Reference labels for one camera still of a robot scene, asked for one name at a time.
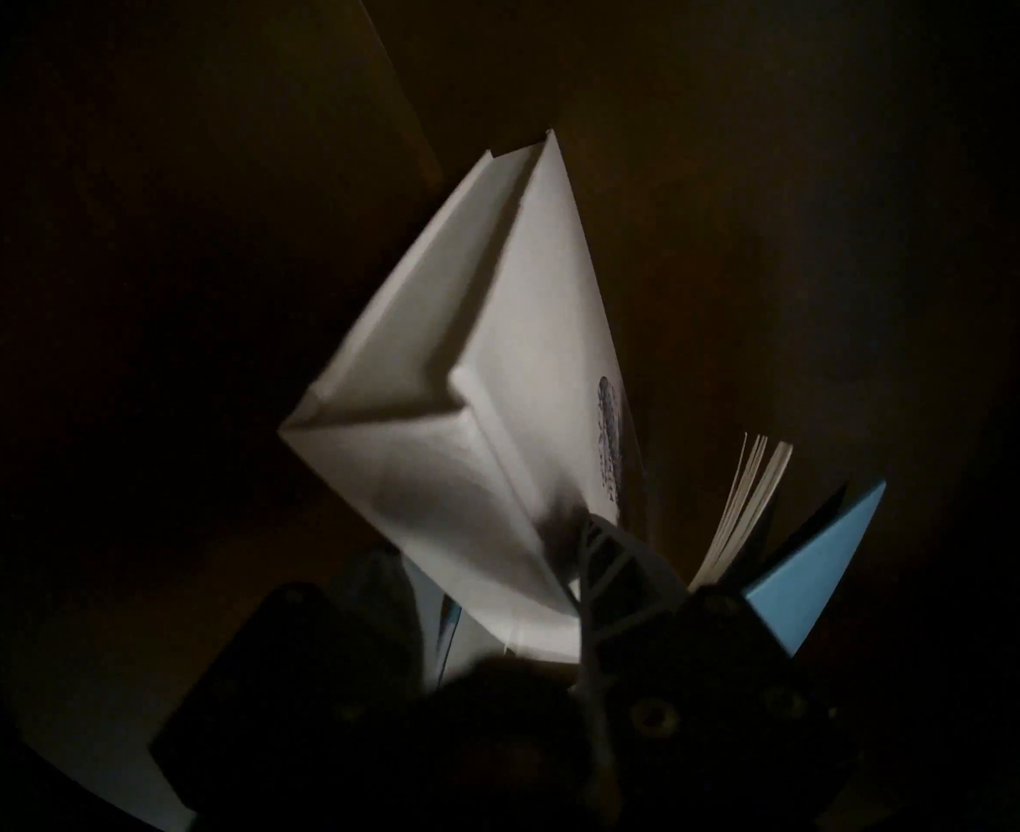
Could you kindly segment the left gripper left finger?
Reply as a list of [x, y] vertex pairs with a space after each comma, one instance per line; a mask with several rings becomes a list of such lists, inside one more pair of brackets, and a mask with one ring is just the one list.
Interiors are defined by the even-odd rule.
[[365, 818], [368, 721], [418, 699], [425, 640], [398, 549], [256, 608], [151, 741], [190, 831], [323, 831]]

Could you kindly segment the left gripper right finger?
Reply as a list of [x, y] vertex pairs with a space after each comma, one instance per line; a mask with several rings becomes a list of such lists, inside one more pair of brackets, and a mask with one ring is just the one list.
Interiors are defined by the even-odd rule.
[[668, 560], [586, 515], [579, 619], [610, 829], [819, 829], [857, 752], [738, 592], [688, 591]]

